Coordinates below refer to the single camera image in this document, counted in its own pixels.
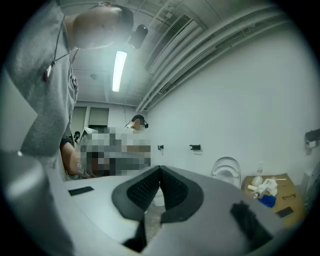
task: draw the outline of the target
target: paper towel holder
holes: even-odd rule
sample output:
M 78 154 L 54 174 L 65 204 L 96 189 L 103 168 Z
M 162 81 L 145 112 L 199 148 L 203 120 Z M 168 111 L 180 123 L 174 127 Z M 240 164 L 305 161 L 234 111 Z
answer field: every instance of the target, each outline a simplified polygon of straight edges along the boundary
M 316 142 L 319 140 L 320 140 L 320 129 L 311 130 L 305 133 L 305 143 L 308 148 L 313 148 Z

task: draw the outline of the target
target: blue object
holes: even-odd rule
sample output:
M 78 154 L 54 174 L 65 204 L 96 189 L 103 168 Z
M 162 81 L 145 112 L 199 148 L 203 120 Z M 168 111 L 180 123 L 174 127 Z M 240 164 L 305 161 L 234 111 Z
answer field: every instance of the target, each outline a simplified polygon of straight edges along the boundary
M 276 198 L 273 195 L 263 195 L 263 197 L 258 200 L 270 208 L 274 207 L 276 204 Z

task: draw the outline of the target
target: gray shirt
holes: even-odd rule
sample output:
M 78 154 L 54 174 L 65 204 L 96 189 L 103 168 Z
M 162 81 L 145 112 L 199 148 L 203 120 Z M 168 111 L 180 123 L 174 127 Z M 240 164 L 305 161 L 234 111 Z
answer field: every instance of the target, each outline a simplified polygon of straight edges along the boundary
M 59 59 L 48 82 L 43 81 L 44 72 L 54 60 L 56 44 L 56 59 L 71 51 L 63 20 L 57 3 L 46 3 L 25 25 L 5 63 L 14 85 L 37 113 L 21 151 L 50 168 L 57 168 L 62 138 L 71 135 L 71 116 L 78 94 L 69 55 Z

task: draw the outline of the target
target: headphones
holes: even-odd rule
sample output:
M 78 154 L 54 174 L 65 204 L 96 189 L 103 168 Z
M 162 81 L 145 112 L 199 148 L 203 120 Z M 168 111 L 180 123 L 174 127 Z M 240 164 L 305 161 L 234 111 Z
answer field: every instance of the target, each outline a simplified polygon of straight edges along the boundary
M 145 120 L 145 118 L 142 116 L 142 115 L 140 115 L 140 114 L 136 114 L 125 126 L 124 126 L 124 128 L 126 128 L 127 127 L 127 125 L 130 123 L 130 122 L 134 122 L 135 120 L 137 120 L 137 119 L 140 119 L 140 121 L 143 121 L 143 123 L 144 123 L 144 128 L 148 128 L 149 127 L 149 124 L 147 123 L 147 121 Z
M 139 49 L 144 42 L 147 34 L 148 29 L 145 27 L 145 25 L 141 24 L 136 28 L 136 31 L 132 31 L 128 43 L 132 45 L 134 49 Z

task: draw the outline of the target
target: ceiling light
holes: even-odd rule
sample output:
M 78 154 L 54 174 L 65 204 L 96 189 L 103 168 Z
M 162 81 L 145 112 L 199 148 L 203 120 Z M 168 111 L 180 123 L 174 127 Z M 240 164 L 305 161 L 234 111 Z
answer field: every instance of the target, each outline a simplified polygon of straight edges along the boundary
M 124 70 L 127 53 L 124 51 L 117 51 L 114 61 L 112 91 L 119 92 L 122 71 Z

